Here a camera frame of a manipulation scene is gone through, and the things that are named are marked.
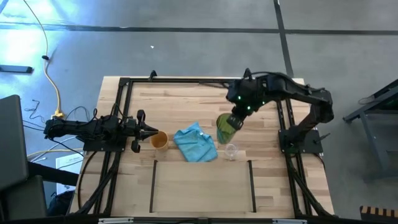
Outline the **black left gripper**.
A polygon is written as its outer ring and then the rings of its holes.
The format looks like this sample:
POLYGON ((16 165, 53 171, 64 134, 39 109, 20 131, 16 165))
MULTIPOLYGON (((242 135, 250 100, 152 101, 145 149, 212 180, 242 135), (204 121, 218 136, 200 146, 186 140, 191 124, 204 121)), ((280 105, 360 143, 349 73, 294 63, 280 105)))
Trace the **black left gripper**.
POLYGON ((121 134, 125 137, 134 137, 131 143, 131 150, 133 152, 140 152, 141 146, 139 145, 139 141, 141 139, 147 139, 158 134, 158 129, 144 124, 145 118, 146 114, 144 110, 138 110, 136 118, 127 118, 121 123, 121 134))

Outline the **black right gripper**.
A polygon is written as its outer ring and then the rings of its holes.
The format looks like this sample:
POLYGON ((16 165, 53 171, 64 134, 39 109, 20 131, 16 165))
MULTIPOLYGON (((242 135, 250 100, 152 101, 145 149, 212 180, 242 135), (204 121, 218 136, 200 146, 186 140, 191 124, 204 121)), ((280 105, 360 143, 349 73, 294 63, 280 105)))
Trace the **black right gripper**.
POLYGON ((232 114, 228 117, 228 124, 233 129, 241 129, 243 121, 251 115, 251 107, 248 105, 235 105, 232 114))

